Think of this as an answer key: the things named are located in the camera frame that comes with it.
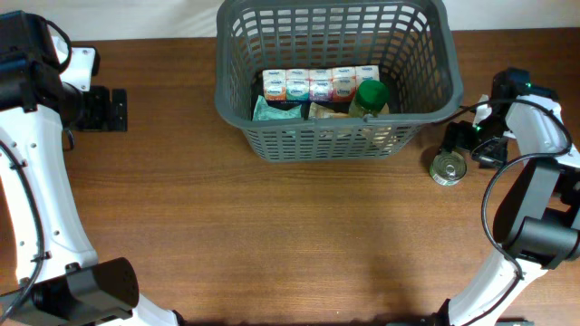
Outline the tin can green label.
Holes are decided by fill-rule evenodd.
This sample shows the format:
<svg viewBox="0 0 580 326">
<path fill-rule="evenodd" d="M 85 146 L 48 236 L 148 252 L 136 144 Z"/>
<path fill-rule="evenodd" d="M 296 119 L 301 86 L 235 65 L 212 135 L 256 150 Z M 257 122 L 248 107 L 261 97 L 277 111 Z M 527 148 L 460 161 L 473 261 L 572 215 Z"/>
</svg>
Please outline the tin can green label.
<svg viewBox="0 0 580 326">
<path fill-rule="evenodd" d="M 465 159 L 455 151 L 441 151 L 430 165 L 431 178 L 441 186 L 457 185 L 467 173 Z"/>
</svg>

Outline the white tissue pack strip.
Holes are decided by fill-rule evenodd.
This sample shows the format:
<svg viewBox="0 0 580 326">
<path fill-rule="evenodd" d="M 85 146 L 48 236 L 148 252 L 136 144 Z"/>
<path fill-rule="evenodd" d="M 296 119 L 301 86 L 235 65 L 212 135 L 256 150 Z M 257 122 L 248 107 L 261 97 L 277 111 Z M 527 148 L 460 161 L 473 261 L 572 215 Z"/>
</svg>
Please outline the white tissue pack strip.
<svg viewBox="0 0 580 326">
<path fill-rule="evenodd" d="M 376 65 L 262 71 L 267 101 L 348 102 L 363 82 L 379 79 Z"/>
</svg>

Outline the tan paper bag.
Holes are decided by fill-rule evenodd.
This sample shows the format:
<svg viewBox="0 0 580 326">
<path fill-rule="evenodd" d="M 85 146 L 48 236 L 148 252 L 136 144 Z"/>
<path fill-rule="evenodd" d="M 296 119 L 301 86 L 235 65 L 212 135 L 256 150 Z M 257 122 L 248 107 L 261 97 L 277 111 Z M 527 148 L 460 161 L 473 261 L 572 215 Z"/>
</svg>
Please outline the tan paper bag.
<svg viewBox="0 0 580 326">
<path fill-rule="evenodd" d="M 320 119 L 342 119 L 348 118 L 347 113 L 338 112 L 330 108 L 324 107 L 317 103 L 312 103 L 310 105 L 308 119 L 309 120 L 320 120 Z M 375 146 L 382 146 L 387 142 L 387 137 L 390 134 L 391 127 L 378 128 L 376 131 L 372 131 L 369 128 L 358 129 L 356 131 L 357 137 L 364 137 L 370 139 L 372 144 Z M 348 129 L 340 129 L 338 131 L 338 139 L 347 139 L 352 136 L 352 132 Z"/>
</svg>

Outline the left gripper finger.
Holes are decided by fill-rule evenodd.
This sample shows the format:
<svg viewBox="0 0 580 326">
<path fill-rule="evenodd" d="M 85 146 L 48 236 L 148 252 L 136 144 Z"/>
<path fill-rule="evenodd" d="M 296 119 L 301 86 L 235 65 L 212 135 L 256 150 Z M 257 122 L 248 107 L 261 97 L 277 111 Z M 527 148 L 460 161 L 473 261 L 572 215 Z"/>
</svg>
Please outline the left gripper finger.
<svg viewBox="0 0 580 326">
<path fill-rule="evenodd" d="M 109 130 L 110 91 L 104 86 L 94 86 L 92 93 L 92 125 L 99 131 Z"/>
<path fill-rule="evenodd" d="M 111 129 L 126 132 L 127 121 L 127 92 L 124 89 L 113 89 L 111 94 Z"/>
</svg>

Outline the grey plastic basket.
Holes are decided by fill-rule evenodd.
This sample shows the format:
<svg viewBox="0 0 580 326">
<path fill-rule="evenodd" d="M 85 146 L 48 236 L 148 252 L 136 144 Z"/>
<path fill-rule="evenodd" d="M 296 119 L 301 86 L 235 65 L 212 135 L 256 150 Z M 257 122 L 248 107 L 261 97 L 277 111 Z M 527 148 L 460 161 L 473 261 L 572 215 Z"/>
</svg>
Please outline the grey plastic basket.
<svg viewBox="0 0 580 326">
<path fill-rule="evenodd" d="M 360 65 L 378 67 L 387 113 L 254 120 L 263 71 Z M 450 117 L 462 98 L 439 0 L 244 0 L 218 9 L 215 106 L 267 161 L 386 158 Z"/>
</svg>

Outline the teal snack wrapper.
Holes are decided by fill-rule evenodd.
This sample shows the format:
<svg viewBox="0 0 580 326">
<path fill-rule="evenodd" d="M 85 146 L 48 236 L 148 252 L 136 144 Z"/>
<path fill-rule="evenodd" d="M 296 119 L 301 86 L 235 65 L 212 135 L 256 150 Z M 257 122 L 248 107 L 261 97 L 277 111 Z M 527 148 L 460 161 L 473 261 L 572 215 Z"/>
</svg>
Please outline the teal snack wrapper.
<svg viewBox="0 0 580 326">
<path fill-rule="evenodd" d="M 269 120 L 291 120 L 302 118 L 302 106 L 291 105 L 289 109 L 278 109 L 270 106 L 266 99 L 259 95 L 254 107 L 253 122 Z"/>
</svg>

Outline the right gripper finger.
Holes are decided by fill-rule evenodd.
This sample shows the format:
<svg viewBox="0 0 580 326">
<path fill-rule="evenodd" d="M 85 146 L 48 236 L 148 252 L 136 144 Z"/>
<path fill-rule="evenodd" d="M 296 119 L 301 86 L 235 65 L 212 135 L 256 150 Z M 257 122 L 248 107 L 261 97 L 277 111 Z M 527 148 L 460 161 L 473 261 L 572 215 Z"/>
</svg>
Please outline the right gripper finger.
<svg viewBox="0 0 580 326">
<path fill-rule="evenodd" d="M 476 147 L 476 129 L 467 121 L 450 122 L 440 146 L 441 152 L 462 149 L 471 152 Z"/>
<path fill-rule="evenodd" d="M 482 140 L 470 151 L 471 158 L 479 168 L 503 168 L 508 162 L 508 139 L 491 138 Z"/>
</svg>

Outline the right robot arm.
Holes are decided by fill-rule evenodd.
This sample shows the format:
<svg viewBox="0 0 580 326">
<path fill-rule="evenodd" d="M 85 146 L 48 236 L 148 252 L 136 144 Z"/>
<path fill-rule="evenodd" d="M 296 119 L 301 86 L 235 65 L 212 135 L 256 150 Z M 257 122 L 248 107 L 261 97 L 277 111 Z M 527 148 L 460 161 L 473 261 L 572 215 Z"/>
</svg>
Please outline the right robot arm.
<svg viewBox="0 0 580 326">
<path fill-rule="evenodd" d="M 556 91 L 532 83 L 525 70 L 507 68 L 494 76 L 490 95 L 469 109 L 472 122 L 449 119 L 430 175 L 442 186 L 458 184 L 467 173 L 465 153 L 495 169 L 481 204 L 493 250 L 429 325 L 499 325 L 533 281 L 579 257 L 579 152 Z"/>
</svg>

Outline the green lid glass jar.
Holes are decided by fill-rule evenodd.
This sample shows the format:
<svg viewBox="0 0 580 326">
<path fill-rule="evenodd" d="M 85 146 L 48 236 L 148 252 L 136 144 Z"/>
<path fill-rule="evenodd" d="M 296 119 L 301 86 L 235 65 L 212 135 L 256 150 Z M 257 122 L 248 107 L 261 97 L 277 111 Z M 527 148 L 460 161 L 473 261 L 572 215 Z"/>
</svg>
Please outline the green lid glass jar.
<svg viewBox="0 0 580 326">
<path fill-rule="evenodd" d="M 381 81 L 363 81 L 349 106 L 348 114 L 353 118 L 378 115 L 390 98 L 389 88 Z"/>
</svg>

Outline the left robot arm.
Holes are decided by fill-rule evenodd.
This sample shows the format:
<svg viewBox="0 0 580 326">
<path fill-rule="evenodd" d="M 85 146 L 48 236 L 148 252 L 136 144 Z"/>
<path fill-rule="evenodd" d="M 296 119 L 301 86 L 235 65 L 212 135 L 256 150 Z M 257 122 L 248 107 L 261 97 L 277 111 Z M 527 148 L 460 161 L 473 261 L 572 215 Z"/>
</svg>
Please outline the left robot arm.
<svg viewBox="0 0 580 326">
<path fill-rule="evenodd" d="M 100 55 L 55 23 L 1 17 L 1 185 L 14 229 L 15 291 L 1 318 L 23 325 L 180 325 L 141 292 L 126 258 L 101 262 L 64 163 L 74 133 L 124 132 L 127 93 L 91 83 Z"/>
</svg>

